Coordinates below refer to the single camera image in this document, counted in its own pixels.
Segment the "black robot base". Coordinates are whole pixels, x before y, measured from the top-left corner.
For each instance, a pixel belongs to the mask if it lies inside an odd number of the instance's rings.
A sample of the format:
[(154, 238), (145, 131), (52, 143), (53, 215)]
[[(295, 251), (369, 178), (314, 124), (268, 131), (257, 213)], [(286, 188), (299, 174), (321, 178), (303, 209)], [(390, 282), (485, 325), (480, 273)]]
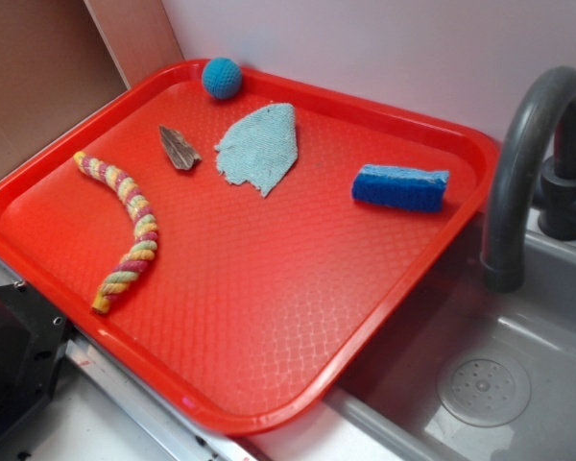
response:
[(32, 285), (0, 286), (0, 446), (53, 399), (70, 330)]

